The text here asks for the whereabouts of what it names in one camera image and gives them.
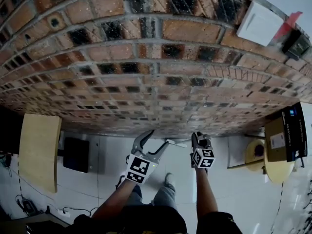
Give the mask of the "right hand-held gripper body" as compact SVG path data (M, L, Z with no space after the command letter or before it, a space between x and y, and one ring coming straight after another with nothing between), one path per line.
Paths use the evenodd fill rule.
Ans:
M191 162L192 164L201 169L209 169L215 161L215 155L210 140L206 140L205 147L198 144L192 144Z

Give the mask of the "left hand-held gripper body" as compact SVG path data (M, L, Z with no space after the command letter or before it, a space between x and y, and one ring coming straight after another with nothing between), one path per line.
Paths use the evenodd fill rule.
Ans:
M126 159L125 179L144 184L159 164L159 150L154 153L143 153L134 147Z

